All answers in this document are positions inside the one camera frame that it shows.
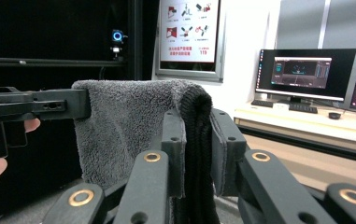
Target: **black fabric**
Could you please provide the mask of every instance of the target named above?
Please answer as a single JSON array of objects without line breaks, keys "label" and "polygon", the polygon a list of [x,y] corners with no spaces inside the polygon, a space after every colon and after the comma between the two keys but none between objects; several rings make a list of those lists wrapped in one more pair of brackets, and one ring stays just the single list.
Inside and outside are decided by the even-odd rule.
[{"label": "black fabric", "polygon": [[211,97],[190,88],[181,99],[180,115],[186,126],[186,197],[176,200],[175,223],[220,223],[213,201],[211,165]]}]

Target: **white desk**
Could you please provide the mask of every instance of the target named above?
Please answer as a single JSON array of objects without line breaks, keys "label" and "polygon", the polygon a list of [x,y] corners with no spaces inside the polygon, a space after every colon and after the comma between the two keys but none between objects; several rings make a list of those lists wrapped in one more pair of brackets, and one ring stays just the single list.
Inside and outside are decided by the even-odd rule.
[{"label": "white desk", "polygon": [[[235,123],[240,127],[282,134],[315,143],[347,148],[356,152],[356,113],[319,106],[318,114],[278,110],[247,104],[235,111]],[[342,114],[329,119],[329,112]],[[335,182],[356,185],[356,161],[292,146],[259,136],[244,134],[249,147],[274,153],[303,184],[326,190]]]}]

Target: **wooden desk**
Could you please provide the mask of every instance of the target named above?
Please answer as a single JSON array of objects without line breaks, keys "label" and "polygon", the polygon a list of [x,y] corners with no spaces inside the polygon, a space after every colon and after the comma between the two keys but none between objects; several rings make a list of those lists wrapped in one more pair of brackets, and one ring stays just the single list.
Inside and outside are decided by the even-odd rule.
[{"label": "wooden desk", "polygon": [[[318,111],[247,104],[234,119],[250,148],[274,153],[301,183],[321,190],[336,182],[356,185],[356,113],[326,106]],[[341,119],[329,119],[329,112]]]}]

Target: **monitor stand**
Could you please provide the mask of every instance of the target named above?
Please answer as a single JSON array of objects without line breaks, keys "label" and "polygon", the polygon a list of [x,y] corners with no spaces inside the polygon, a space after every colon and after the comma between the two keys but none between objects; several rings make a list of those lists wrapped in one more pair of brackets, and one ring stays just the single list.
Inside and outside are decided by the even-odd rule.
[{"label": "monitor stand", "polygon": [[310,103],[303,103],[301,101],[301,98],[293,98],[291,97],[291,100],[278,100],[278,103],[281,104],[286,104],[286,105],[308,105],[310,106]]}]

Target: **gray microfiber towel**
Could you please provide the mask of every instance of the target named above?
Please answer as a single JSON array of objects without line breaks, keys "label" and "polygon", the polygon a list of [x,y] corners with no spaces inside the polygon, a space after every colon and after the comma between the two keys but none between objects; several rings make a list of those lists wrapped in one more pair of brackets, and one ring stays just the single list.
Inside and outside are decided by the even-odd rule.
[{"label": "gray microfiber towel", "polygon": [[220,223],[210,177],[212,101],[186,80],[81,80],[92,114],[75,119],[83,179],[107,189],[127,178],[135,157],[162,131],[164,112],[176,108],[184,121],[185,197],[173,199],[174,223]]}]

